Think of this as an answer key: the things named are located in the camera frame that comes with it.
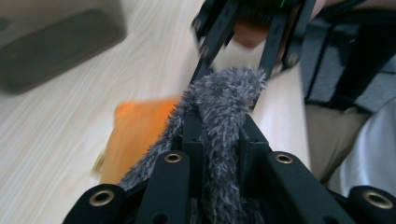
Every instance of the green led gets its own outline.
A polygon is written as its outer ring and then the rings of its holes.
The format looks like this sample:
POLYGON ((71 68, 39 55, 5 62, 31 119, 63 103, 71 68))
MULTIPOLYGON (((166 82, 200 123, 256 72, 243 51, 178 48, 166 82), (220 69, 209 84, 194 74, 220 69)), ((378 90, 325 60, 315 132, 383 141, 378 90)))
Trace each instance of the green led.
POLYGON ((280 7, 283 7, 285 5, 286 0, 282 0, 282 2, 280 3, 280 7))

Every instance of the plastic bin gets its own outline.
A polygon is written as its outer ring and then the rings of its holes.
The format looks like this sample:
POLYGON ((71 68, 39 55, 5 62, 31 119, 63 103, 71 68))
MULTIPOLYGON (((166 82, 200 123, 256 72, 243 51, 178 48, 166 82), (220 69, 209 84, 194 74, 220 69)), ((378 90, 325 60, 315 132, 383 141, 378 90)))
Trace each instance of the plastic bin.
POLYGON ((1 0, 0 85, 28 91, 125 36, 118 0, 1 0))

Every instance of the metal ring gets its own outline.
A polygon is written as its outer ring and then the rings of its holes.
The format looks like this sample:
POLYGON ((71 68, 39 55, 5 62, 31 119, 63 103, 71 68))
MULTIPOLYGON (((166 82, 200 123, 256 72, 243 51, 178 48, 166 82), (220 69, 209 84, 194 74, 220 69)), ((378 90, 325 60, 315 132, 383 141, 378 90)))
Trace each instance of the metal ring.
POLYGON ((363 192, 363 198, 370 204, 379 207, 379 208, 383 208, 383 209, 390 209, 393 207, 393 203, 390 199, 388 199, 387 197, 385 197, 384 195, 377 193, 373 190, 366 190, 363 192), (372 197, 376 197, 379 198, 380 201, 373 199, 372 197))
POLYGON ((95 192, 91 198, 90 198, 90 204, 92 206, 98 207, 98 206, 103 206, 105 204, 108 204, 111 202, 111 200, 114 199, 114 192, 109 189, 102 189, 97 192, 95 192), (106 197, 104 199, 99 199, 98 196, 101 194, 106 194, 106 197))
POLYGON ((177 153, 169 154, 165 157, 165 161, 167 162, 178 162, 181 161, 181 156, 177 153))
POLYGON ((291 157, 284 154, 276 155, 276 160, 285 164, 289 164, 293 162, 293 159, 291 157))

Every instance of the wooden table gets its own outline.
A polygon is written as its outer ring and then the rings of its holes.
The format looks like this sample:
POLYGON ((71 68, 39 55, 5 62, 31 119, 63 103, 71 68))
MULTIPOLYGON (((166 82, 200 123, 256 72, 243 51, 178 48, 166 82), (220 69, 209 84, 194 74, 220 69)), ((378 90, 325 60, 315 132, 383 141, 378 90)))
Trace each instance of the wooden table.
MULTIPOLYGON (((197 64, 190 24, 202 2, 122 4, 128 27, 122 43, 24 94, 0 92, 0 223, 61 223, 98 182, 91 169, 116 105, 186 89, 197 64)), ((216 65, 256 67, 261 50, 231 45, 216 65)), ((299 66, 270 81, 253 117, 273 149, 309 166, 299 66)))

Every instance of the gray carpet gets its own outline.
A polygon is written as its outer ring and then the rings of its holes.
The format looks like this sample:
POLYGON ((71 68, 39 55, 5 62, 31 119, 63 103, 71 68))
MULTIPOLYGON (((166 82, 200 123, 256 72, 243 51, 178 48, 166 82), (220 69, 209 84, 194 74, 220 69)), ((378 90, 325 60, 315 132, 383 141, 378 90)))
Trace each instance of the gray carpet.
MULTIPOLYGON (((309 83, 311 82, 315 66, 318 62, 319 51, 327 34, 327 27, 328 25, 322 21, 314 21, 311 22, 307 29, 301 59, 305 95, 307 94, 309 83)), ((347 31, 350 35, 353 35, 357 31, 357 27, 340 26, 337 30, 347 31)), ((338 78, 344 71, 340 56, 339 48, 327 47, 317 81, 315 82, 314 89, 309 98, 310 100, 321 102, 330 100, 338 78)), ((396 97, 395 71, 396 56, 378 73, 364 94, 357 100, 356 104, 371 111, 376 111, 385 102, 396 97)))

